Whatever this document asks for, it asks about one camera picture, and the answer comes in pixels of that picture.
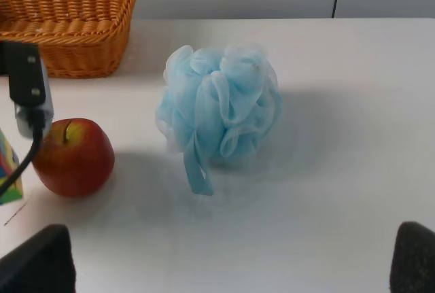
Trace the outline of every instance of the colorful box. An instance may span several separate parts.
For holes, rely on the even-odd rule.
[[[7,142],[3,132],[0,130],[0,186],[7,179],[7,177],[17,168],[18,158],[12,150],[11,145]],[[21,178],[0,196],[0,205],[11,203],[22,199],[22,184]]]

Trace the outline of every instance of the black cord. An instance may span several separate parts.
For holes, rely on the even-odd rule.
[[[0,196],[9,189],[12,184],[16,182],[16,180],[21,176],[22,172],[28,167],[30,162],[38,153],[39,148],[42,144],[43,139],[43,131],[45,126],[45,116],[44,112],[41,110],[32,110],[29,112],[28,117],[29,126],[33,129],[33,143],[32,146],[27,153],[27,156],[22,160],[21,164],[15,169],[14,172],[3,182],[0,186]]]

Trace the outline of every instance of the table surface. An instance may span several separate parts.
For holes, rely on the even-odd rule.
[[[213,170],[215,196],[194,196],[154,124],[164,63],[184,44],[251,42],[283,117],[253,165]],[[71,201],[29,168],[25,201],[0,207],[0,255],[64,223],[81,293],[389,292],[401,222],[435,228],[434,57],[429,19],[134,21],[115,75],[50,82],[57,120],[109,136],[109,183]],[[0,117],[22,158],[4,78]]]

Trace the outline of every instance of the apple stem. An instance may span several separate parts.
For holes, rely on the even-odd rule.
[[[68,126],[71,124],[72,121],[73,121],[73,120],[70,120],[70,121],[68,122],[67,126],[65,127],[65,129],[64,129],[64,131],[63,131],[63,143],[68,142],[68,139],[67,139],[67,130],[68,130]]]

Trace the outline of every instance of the black object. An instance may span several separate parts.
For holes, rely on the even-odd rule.
[[[69,232],[49,225],[0,259],[0,293],[74,293]]]
[[[30,147],[26,157],[22,160],[21,164],[10,174],[7,179],[0,186],[0,196],[15,183],[15,181],[21,176],[22,172],[28,167],[31,161],[34,159],[41,147],[43,140],[43,131],[45,126],[46,117],[44,111],[40,109],[31,109],[28,114],[29,125],[33,129],[33,143]]]
[[[435,293],[435,233],[403,223],[396,237],[389,275],[391,293]]]
[[[9,95],[15,104],[37,107],[46,101],[38,46],[2,41],[0,74],[9,76]]]

